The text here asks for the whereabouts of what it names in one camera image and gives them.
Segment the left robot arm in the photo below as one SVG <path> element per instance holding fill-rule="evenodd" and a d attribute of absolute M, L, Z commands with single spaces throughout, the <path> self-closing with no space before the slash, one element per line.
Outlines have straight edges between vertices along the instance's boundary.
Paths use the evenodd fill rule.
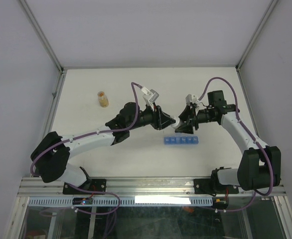
<path fill-rule="evenodd" d="M 48 133 L 30 156 L 33 175 L 44 183 L 62 181 L 73 185 L 79 193 L 87 193 L 92 178 L 83 167 L 70 164 L 70 158 L 97 147 L 121 143 L 136 128 L 151 125 L 155 130 L 162 130 L 179 123 L 179 118 L 164 113 L 156 104 L 141 111 L 138 104 L 129 102 L 115 118 L 94 132 L 69 136 L 60 136 L 55 131 Z"/>

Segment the blue weekly pill organizer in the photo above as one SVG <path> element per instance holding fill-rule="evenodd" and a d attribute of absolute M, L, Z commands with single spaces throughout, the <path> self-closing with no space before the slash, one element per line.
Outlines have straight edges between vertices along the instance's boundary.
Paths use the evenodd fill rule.
<path fill-rule="evenodd" d="M 164 145 L 197 145 L 199 138 L 193 134 L 169 134 L 163 137 Z"/>

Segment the white cap pill bottle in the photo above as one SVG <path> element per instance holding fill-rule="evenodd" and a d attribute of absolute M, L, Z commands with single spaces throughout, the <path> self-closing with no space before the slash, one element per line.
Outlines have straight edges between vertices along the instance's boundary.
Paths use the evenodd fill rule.
<path fill-rule="evenodd" d="M 173 119 L 175 122 L 170 125 L 173 129 L 179 128 L 184 123 L 179 117 L 174 116 Z"/>

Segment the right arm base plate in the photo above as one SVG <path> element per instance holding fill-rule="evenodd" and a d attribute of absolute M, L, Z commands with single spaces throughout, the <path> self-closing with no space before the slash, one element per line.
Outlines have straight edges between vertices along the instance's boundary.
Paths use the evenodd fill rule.
<path fill-rule="evenodd" d="M 217 172 L 230 168 L 216 168 L 212 170 L 210 178 L 196 178 L 193 180 L 195 194 L 207 194 L 216 197 L 217 194 L 238 194 L 239 189 L 236 186 L 222 185 L 219 182 Z"/>

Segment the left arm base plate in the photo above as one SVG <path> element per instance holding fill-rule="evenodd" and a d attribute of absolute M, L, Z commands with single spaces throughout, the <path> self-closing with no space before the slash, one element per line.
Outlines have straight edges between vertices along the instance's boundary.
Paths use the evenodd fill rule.
<path fill-rule="evenodd" d="M 64 183 L 63 195 L 101 195 L 106 191 L 107 179 L 90 178 L 80 186 Z"/>

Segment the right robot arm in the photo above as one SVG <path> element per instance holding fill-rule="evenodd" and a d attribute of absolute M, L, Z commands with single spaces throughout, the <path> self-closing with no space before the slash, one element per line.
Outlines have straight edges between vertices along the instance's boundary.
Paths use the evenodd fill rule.
<path fill-rule="evenodd" d="M 202 190 L 210 195 L 225 192 L 229 187 L 240 187 L 245 191 L 267 188 L 267 194 L 281 182 L 281 151 L 269 146 L 252 133 L 240 119 L 236 104 L 228 104 L 223 91 L 208 93 L 208 105 L 199 108 L 200 100 L 189 94 L 186 107 L 179 115 L 174 127 L 177 133 L 193 134 L 202 123 L 216 122 L 232 137 L 242 158 L 238 168 L 220 167 L 212 170 L 209 181 Z"/>

